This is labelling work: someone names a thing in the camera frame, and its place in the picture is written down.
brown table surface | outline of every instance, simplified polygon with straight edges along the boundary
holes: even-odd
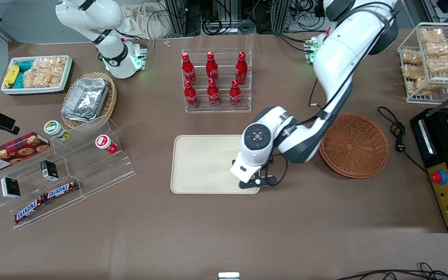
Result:
[[[174,138],[241,134],[274,105],[297,119],[310,117],[316,111],[307,107],[315,80],[311,65],[272,35],[170,39],[170,49],[157,41],[145,71],[115,80],[119,98],[112,119],[123,130],[121,142],[137,175],[20,231],[0,211],[0,279],[212,279],[220,271],[239,271],[244,280],[334,279],[415,269],[416,262],[448,273],[448,234],[430,182],[393,149],[389,122],[376,112],[380,105],[393,110],[408,128],[407,151],[421,162],[409,119],[427,106],[405,102],[395,52],[409,32],[402,30],[392,46],[361,63],[341,111],[368,117],[384,130],[386,168],[370,179],[347,179],[316,155],[290,165],[279,186],[255,195],[172,193]],[[253,48],[252,112],[185,113],[181,49],[236,46]],[[75,61],[73,80],[105,72],[91,43],[9,44],[10,58],[59,54]],[[320,86],[315,95],[323,102]],[[43,133],[47,120],[60,119],[63,97],[0,92],[0,112],[17,119],[21,135]],[[13,138],[0,131],[0,143]],[[281,164],[271,172],[279,175]]]

brown woven basket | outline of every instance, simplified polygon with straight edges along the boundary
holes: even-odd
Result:
[[[108,119],[110,118],[110,116],[112,115],[112,113],[114,112],[115,102],[117,101],[117,89],[115,88],[115,84],[112,81],[112,78],[107,76],[107,74],[94,72],[94,73],[85,74],[84,76],[78,78],[69,87],[69,90],[67,91],[67,94],[65,96],[63,103],[65,104],[67,102],[67,99],[70,96],[70,92],[76,85],[77,81],[81,78],[93,78],[93,79],[102,78],[103,80],[110,83],[110,86],[107,91],[108,95],[107,95],[107,98],[105,99],[105,103],[103,103],[103,109],[101,110],[101,113],[100,113],[100,116],[107,115],[107,117],[105,118],[105,122],[107,122]],[[63,114],[62,114],[62,119],[63,119],[63,122],[71,129],[76,128],[77,126],[80,126],[81,124],[85,124],[85,122],[73,121],[71,119],[67,119]]]
[[[319,152],[335,172],[365,179],[383,170],[389,147],[384,133],[370,119],[341,114],[322,138]]]

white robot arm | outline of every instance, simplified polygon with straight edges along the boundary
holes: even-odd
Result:
[[[103,56],[115,78],[129,78],[142,68],[138,44],[122,41],[115,28],[122,25],[119,4],[112,0],[61,0],[55,7],[59,21],[84,35]]]
[[[298,122],[282,107],[260,112],[241,137],[233,173],[248,183],[269,160],[276,147],[292,163],[306,163],[317,152],[320,141],[352,92],[352,74],[368,54],[386,49],[396,38],[396,0],[325,0],[326,15],[332,22],[329,34],[313,38],[319,49],[314,72],[325,91],[327,103],[310,119],[310,128]],[[256,138],[258,132],[268,135]]]

beige tray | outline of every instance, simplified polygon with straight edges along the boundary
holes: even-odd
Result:
[[[241,135],[180,135],[174,140],[170,189],[174,193],[254,194],[240,189],[231,163],[240,151]]]

clear acrylic display stand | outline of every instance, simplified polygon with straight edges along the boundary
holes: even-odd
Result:
[[[207,64],[207,53],[212,51],[215,55],[215,61],[219,66],[219,81],[217,87],[219,88],[219,97],[221,104],[217,108],[212,108],[208,101],[208,78],[205,65]],[[236,78],[236,62],[238,62],[238,53],[240,51],[247,54],[245,61],[248,65],[247,79],[241,89],[241,106],[239,108],[232,108],[229,101],[229,90],[231,89],[231,82]],[[188,53],[190,60],[194,65],[196,73],[196,95],[199,102],[199,107],[191,109],[186,103],[184,94],[184,105],[186,113],[232,113],[232,112],[250,112],[252,110],[252,50],[251,48],[225,48],[225,49],[183,49],[182,53]]]
[[[13,225],[14,215],[39,195],[74,180],[79,182],[78,190],[49,200],[15,225],[14,229],[27,227],[136,174],[119,142],[117,134],[121,130],[111,119],[98,117],[71,129],[70,132],[71,137],[66,141],[51,138],[53,149],[0,171],[0,209],[10,211],[9,223]],[[101,134],[108,135],[119,146],[115,154],[110,155],[96,147],[96,137]],[[57,181],[43,178],[40,163],[44,160],[55,163],[59,176]],[[3,197],[1,179],[5,177],[18,180],[20,197]]]

